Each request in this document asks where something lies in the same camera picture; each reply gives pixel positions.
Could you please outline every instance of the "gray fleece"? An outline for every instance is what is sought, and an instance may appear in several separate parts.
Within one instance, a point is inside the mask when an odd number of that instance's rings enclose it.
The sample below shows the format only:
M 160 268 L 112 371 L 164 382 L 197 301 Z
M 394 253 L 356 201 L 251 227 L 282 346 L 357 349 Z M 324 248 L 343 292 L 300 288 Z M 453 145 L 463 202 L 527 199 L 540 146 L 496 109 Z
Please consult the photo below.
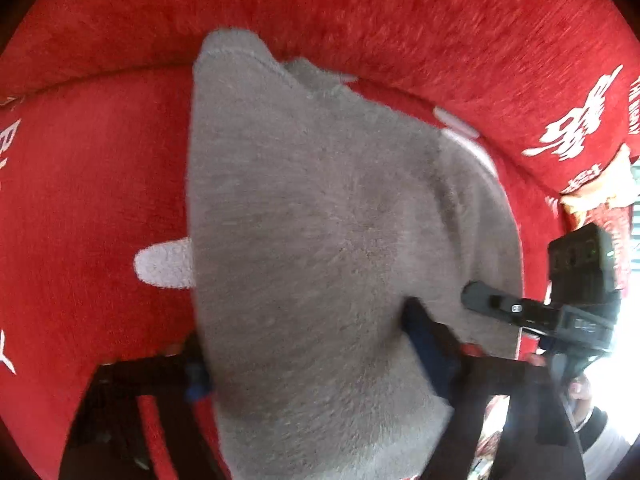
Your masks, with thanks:
M 495 178 L 439 130 L 222 30 L 194 67 L 188 178 L 195 300 L 236 480 L 400 480 L 449 415 L 399 328 L 418 296 L 462 341 L 518 331 L 463 310 L 521 292 Z

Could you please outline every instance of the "hand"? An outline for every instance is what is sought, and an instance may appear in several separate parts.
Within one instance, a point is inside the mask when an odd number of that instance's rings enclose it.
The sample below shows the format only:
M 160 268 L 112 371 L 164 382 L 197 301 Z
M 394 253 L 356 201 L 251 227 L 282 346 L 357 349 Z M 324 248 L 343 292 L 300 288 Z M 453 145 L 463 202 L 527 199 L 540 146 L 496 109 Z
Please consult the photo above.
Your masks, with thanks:
M 545 358 L 542 355 L 529 354 L 526 356 L 526 361 L 534 366 L 546 366 Z M 593 404 L 591 383 L 584 374 L 569 384 L 567 396 L 575 400 L 574 422 L 576 426 L 579 426 L 591 412 Z

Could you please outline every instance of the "white plush spot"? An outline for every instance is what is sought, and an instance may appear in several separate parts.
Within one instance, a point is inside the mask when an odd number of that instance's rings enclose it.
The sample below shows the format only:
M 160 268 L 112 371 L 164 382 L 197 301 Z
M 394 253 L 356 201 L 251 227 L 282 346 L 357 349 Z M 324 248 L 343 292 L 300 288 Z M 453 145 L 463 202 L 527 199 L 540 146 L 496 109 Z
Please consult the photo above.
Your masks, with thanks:
M 491 155 L 489 155 L 486 150 L 482 146 L 480 146 L 480 144 L 478 144 L 474 140 L 469 139 L 468 137 L 459 134 L 457 131 L 452 130 L 451 128 L 443 128 L 441 129 L 441 132 L 444 134 L 444 136 L 449 137 L 449 139 L 453 140 L 462 148 L 471 153 L 478 160 L 478 162 L 480 162 L 480 164 L 482 164 L 487 169 L 487 171 L 489 171 L 489 173 L 491 173 L 495 178 L 498 178 L 498 170 L 495 167 L 494 160 L 491 158 Z
M 451 130 L 454 130 L 463 137 L 468 137 L 469 139 L 477 139 L 480 137 L 480 134 L 475 128 L 438 106 L 433 109 L 433 115 L 441 123 L 446 124 Z
M 194 285 L 191 239 L 181 238 L 142 249 L 133 266 L 141 282 L 162 288 L 191 288 Z
M 14 364 L 9 361 L 9 358 L 4 355 L 4 330 L 0 330 L 0 363 L 5 365 L 13 375 L 15 375 Z

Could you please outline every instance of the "red cushion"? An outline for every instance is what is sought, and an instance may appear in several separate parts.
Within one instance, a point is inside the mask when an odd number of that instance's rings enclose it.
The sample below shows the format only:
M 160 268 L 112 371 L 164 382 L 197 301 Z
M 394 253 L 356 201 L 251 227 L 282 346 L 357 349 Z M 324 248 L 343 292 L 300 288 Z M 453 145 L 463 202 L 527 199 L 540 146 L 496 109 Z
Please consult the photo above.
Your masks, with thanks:
M 194 327 L 188 290 L 147 285 L 134 271 L 139 250 L 186 236 L 191 85 L 189 66 L 142 70 L 0 108 L 0 131 L 20 121 L 0 168 L 0 328 L 16 371 L 0 363 L 0 418 L 44 480 L 56 477 L 94 368 L 156 354 Z M 366 93 L 429 120 L 427 103 L 405 105 L 376 85 Z M 541 298 L 559 224 L 545 191 L 492 156 L 520 229 L 526 291 Z M 145 414 L 159 473 L 170 478 L 157 421 Z
M 279 57 L 434 102 L 555 192 L 613 158 L 640 75 L 640 45 L 610 0 L 39 0 L 0 58 L 0 102 L 71 78 L 191 62 L 220 26 L 258 32 Z M 561 126 L 562 153 L 523 155 L 558 142 L 540 139 Z

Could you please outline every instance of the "red upholstery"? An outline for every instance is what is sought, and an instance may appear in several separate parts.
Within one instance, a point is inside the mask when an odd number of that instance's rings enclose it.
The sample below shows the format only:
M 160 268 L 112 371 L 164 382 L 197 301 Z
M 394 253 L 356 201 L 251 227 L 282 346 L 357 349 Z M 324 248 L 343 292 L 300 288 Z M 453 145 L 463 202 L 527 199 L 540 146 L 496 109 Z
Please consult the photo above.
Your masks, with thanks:
M 204 34 L 231 25 L 281 58 L 359 76 L 368 98 L 426 121 L 436 103 L 480 131 L 534 298 L 562 233 L 558 192 L 630 142 L 640 54 L 609 0 L 37 1 L 0 56 L 0 102 L 18 98 L 0 107 L 0 132 L 20 121 L 0 144 L 0 328 L 16 371 L 0 363 L 0 418 L 44 480 L 94 367 L 193 329 L 188 291 L 145 285 L 133 258 L 186 235 L 190 63 Z M 582 152 L 522 154 L 613 74 L 599 127 L 577 129 Z M 158 473 L 172 478 L 145 406 Z

